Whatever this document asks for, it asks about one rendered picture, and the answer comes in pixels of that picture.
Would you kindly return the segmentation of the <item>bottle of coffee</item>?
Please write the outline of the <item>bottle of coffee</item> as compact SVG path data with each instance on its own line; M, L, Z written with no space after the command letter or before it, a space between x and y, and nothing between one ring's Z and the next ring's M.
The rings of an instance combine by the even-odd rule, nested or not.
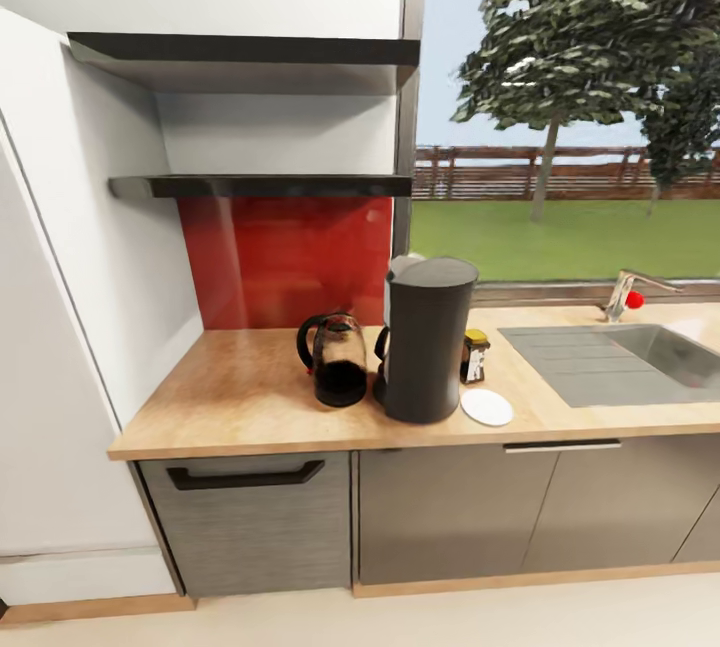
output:
M490 348L491 343L487 340L486 334L476 329L465 330L460 369L461 382L471 384L485 380L483 360Z

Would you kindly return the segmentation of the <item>saucer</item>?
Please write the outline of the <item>saucer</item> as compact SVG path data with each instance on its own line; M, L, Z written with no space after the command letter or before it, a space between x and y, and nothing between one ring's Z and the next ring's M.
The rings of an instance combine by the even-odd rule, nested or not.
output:
M500 426L513 418L513 408L503 396L489 390L473 389L460 397L463 410L483 424Z

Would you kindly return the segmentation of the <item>paper coffee filter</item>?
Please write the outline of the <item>paper coffee filter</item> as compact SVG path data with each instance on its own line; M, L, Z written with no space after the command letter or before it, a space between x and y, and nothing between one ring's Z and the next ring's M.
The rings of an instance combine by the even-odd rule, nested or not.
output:
M395 276L402 274L405 270L416 266L419 262L425 261L425 258L418 254L411 254L410 256L397 256L394 260L389 262L391 271Z

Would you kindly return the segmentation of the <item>electric kettle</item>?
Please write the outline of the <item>electric kettle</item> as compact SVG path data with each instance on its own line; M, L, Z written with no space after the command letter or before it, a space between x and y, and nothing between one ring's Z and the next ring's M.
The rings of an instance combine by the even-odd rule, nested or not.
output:
M311 326L318 327L312 355L306 340ZM367 392L367 359L361 326L354 315L333 312L311 316L297 332L297 352L313 376L319 402L343 408L363 399Z

